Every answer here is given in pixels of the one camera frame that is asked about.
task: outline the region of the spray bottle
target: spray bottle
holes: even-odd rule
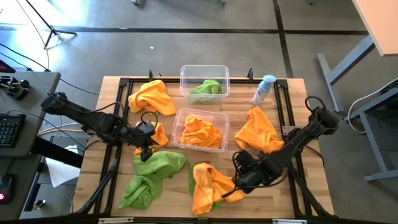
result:
[[[276,77],[273,75],[264,75],[262,78],[262,81],[259,84],[259,88],[257,89],[256,93],[254,94],[253,97],[253,104],[254,105],[260,105],[264,99],[266,98],[266,95],[269,93],[269,90],[271,90],[272,84],[276,81]]]

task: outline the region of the orange towel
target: orange towel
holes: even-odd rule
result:
[[[258,106],[249,111],[248,121],[235,135],[235,141],[241,149],[248,143],[265,153],[277,151],[284,145],[283,141],[278,140],[274,127]]]
[[[137,113],[145,108],[147,111],[158,111],[162,115],[175,114],[171,97],[166,94],[166,86],[162,80],[155,80],[141,85],[138,92],[129,96],[131,112]]]
[[[187,116],[185,130],[181,134],[181,144],[202,146],[218,149],[220,147],[221,131],[214,125],[193,116]]]
[[[157,126],[155,128],[155,134],[151,136],[151,138],[158,143],[157,146],[152,147],[152,151],[155,152],[156,150],[160,149],[161,147],[165,146],[168,142],[169,139],[167,136],[164,134],[164,128],[161,123],[157,123]],[[141,148],[138,147],[136,151],[134,152],[134,155],[139,155],[141,153]]]
[[[195,179],[195,191],[193,192],[192,212],[195,215],[208,213],[214,202],[226,200],[229,203],[236,202],[243,198],[240,190],[235,191],[230,196],[222,198],[234,189],[231,177],[226,177],[218,172],[213,166],[202,162],[193,167],[193,178]]]

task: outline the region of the wooden table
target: wooden table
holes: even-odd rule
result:
[[[120,77],[104,77],[101,93],[98,98],[97,108],[106,106],[116,99]],[[308,123],[310,112],[304,105],[307,97],[304,81],[302,79],[288,79],[290,98],[294,112],[296,125],[303,127]],[[137,91],[141,83],[134,84],[133,92]],[[181,150],[169,143],[161,150],[184,153],[188,162],[174,175],[172,179],[163,180],[162,196],[154,200],[147,210],[135,210],[133,208],[118,208],[124,189],[128,186],[134,176],[132,163],[134,147],[123,146],[121,163],[119,167],[118,180],[112,206],[112,216],[117,217],[194,217],[192,213],[192,196],[188,193],[188,164],[192,162],[210,161],[224,175],[232,176],[234,167],[231,162],[232,154],[240,150],[234,141],[235,134],[246,123],[246,115],[252,108],[251,100],[257,89],[256,84],[231,84],[231,93],[222,105],[187,105],[179,93],[178,83],[166,83],[167,93],[172,97],[177,109],[193,108],[225,113],[230,118],[229,136],[227,150],[221,154],[209,154],[205,152]],[[261,108],[264,110],[271,123],[280,134],[278,112],[275,93],[273,90],[267,96]],[[130,114],[129,122],[135,124],[140,114]],[[164,125],[165,132],[170,139],[175,116],[159,116],[159,122]],[[317,141],[311,142],[310,146],[318,150]],[[83,164],[78,179],[78,184],[73,199],[75,210],[78,210],[93,193],[100,179],[100,172],[103,163],[105,144],[97,143],[86,150]],[[308,188],[312,191],[317,200],[324,206],[325,210],[333,213],[328,184],[322,160],[318,155],[309,150],[302,153],[305,175]],[[102,209],[106,203],[103,197]],[[236,203],[223,203],[219,209],[210,212],[205,217],[218,218],[292,218],[294,217],[292,199],[290,196],[289,181],[269,189],[256,189],[251,194]]]
[[[398,55],[398,1],[353,0],[381,56]]]

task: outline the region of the gray floor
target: gray floor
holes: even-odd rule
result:
[[[132,5],[130,0],[32,2],[57,26],[277,28],[272,0],[228,0],[225,7],[218,5],[217,0],[147,0],[144,6],[139,7]],[[313,6],[307,2],[279,0],[285,29],[365,30],[349,0],[315,0]],[[0,8],[4,8],[4,11],[0,14],[0,22],[27,22],[23,14],[19,17],[9,16],[21,13],[17,5],[2,7],[1,4]],[[78,11],[76,15],[73,15],[73,9]],[[334,67],[363,37],[286,35],[294,77],[304,78],[308,94],[321,97],[331,107],[315,54],[325,53],[330,67]],[[105,75],[147,75],[150,69],[163,75],[178,75],[180,67],[185,64],[226,65],[234,77],[246,76],[251,67],[256,77],[264,74],[286,77],[277,34],[79,33],[75,38],[70,35],[61,35],[61,38],[54,37],[50,43],[50,46],[54,46],[49,50],[50,69],[59,71],[66,81],[94,92],[99,92]],[[47,63],[40,40],[32,29],[2,31],[0,42],[40,63]],[[5,49],[1,49],[1,52],[11,55]],[[6,58],[0,59],[17,66]],[[19,57],[17,59],[39,70],[36,65]],[[375,50],[355,66],[338,82],[345,108],[355,99],[395,78],[397,62],[398,58],[381,58]],[[87,108],[95,107],[96,97],[93,95],[76,91],[64,83],[59,85],[58,90],[66,92],[69,99]],[[60,123],[58,117],[49,116],[49,119]],[[320,147],[337,215],[360,220],[398,222],[398,179],[373,184],[364,181],[364,175],[379,171],[366,136],[356,134],[341,122],[334,135],[320,138]],[[60,192],[65,194],[64,190],[51,188],[45,191],[59,198],[55,201],[60,204],[53,214],[58,215],[60,210],[60,213],[67,213],[69,198],[59,195]]]

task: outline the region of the green cloth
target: green cloth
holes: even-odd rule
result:
[[[124,191],[119,208],[147,209],[162,195],[162,179],[171,178],[186,161],[183,154],[167,151],[155,152],[146,162],[134,156],[136,175]]]
[[[187,101],[189,104],[202,103],[210,104],[213,102],[214,98],[207,96],[197,96],[200,94],[223,94],[223,89],[221,84],[216,80],[205,80],[202,85],[194,88],[190,94],[193,96],[188,96]]]
[[[189,172],[188,172],[188,189],[189,189],[189,193],[191,194],[191,195],[193,195],[193,192],[195,191],[195,186],[196,186],[196,182],[195,182],[195,179],[193,178],[193,167],[195,167],[197,164],[200,164],[200,163],[202,163],[202,162],[196,162],[196,163],[193,163],[193,164],[190,164],[189,165]],[[220,207],[220,205],[221,205],[221,202],[215,202],[215,203],[213,203],[213,205],[211,206],[211,209],[210,209],[210,211],[214,211],[214,210],[216,210],[217,208],[219,208]]]

